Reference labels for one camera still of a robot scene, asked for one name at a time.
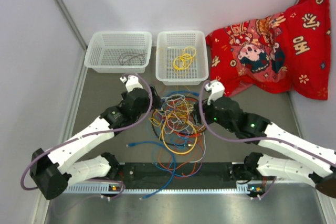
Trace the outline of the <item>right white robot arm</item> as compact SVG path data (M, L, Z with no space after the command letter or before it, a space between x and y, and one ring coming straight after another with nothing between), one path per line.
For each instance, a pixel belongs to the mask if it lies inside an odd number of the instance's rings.
M335 150L293 135L263 116L245 112L236 101L227 97L196 102L193 118L205 125L220 125L234 133L237 142L253 143L285 156L282 159L250 154L244 160L248 178L256 180L264 176L295 180L335 197Z

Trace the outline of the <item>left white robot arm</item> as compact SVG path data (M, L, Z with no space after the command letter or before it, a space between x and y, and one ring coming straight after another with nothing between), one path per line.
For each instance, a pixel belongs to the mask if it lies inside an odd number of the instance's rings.
M142 114L161 106L155 86L150 91L142 88L123 92L122 101L107 108L90 125L60 147L32 154L29 174L45 199L52 200L69 186L91 179L114 180L121 165L115 156L104 152L95 158L81 161L84 155L101 143L130 129Z

